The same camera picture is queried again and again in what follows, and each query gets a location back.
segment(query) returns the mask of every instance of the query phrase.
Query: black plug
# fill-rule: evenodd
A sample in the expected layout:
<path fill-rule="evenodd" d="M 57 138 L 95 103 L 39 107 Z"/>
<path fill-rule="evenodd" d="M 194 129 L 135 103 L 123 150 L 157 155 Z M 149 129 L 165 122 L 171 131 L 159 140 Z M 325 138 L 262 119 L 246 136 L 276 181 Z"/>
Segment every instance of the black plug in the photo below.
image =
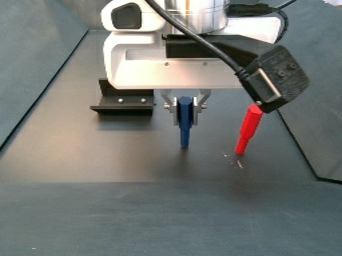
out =
<path fill-rule="evenodd" d="M 277 46 L 246 67 L 242 85 L 265 113 L 270 113 L 304 92 L 309 78 L 290 52 Z"/>

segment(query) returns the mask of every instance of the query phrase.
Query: white robot body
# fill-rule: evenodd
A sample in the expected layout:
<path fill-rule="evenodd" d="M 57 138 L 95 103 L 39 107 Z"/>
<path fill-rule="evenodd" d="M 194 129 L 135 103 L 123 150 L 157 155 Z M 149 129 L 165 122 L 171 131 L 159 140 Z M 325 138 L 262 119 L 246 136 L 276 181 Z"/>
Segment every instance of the white robot body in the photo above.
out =
<path fill-rule="evenodd" d="M 166 9 L 185 10 L 185 1 L 158 1 Z M 222 12 L 229 1 L 186 1 L 193 3 L 193 13 L 214 17 Z M 135 3 L 142 9 L 141 29 L 117 29 L 111 20 L 113 10 L 129 3 Z M 166 47 L 162 36 L 170 33 L 163 18 L 153 11 L 145 0 L 114 0 L 102 12 L 103 25 L 113 31 L 109 36 L 103 53 L 107 79 L 117 89 L 224 89 L 240 88 L 241 83 L 232 68 L 220 59 L 167 59 Z M 278 18 L 232 18 L 228 24 L 225 18 L 224 29 L 214 31 L 214 35 L 240 34 L 258 40 L 273 43 L 281 28 Z M 201 23 L 200 29 L 212 27 Z"/>

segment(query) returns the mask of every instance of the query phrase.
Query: black mount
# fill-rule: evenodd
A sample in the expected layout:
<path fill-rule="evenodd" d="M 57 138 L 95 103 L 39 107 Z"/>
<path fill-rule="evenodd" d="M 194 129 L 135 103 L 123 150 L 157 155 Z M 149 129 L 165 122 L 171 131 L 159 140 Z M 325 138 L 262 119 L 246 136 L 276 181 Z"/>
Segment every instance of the black mount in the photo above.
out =
<path fill-rule="evenodd" d="M 99 79 L 102 100 L 91 109 L 101 114 L 153 115 L 154 90 L 118 90 L 107 79 Z"/>

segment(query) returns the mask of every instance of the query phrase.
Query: dark gray table surface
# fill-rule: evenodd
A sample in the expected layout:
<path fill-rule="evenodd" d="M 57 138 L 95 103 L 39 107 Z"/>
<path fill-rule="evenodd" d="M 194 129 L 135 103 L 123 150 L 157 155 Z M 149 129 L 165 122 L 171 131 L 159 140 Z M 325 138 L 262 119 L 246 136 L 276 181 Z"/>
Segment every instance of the dark gray table surface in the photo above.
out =
<path fill-rule="evenodd" d="M 277 113 L 234 154 L 242 89 L 213 92 L 187 151 L 158 91 L 153 117 L 90 110 L 106 36 L 89 34 L 0 152 L 2 255 L 340 255 L 342 187 L 317 181 Z"/>

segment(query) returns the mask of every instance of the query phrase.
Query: black connector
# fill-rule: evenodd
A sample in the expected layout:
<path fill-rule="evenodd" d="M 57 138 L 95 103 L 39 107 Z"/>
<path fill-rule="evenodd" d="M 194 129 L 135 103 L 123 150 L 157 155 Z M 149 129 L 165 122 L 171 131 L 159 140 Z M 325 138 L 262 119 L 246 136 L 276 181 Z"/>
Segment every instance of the black connector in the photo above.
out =
<path fill-rule="evenodd" d="M 250 77 L 241 83 L 265 113 L 293 101 L 309 86 L 309 78 L 284 46 L 260 55 L 246 70 Z"/>
<path fill-rule="evenodd" d="M 229 17 L 254 17 L 273 13 L 274 8 L 268 4 L 232 4 L 228 9 Z"/>

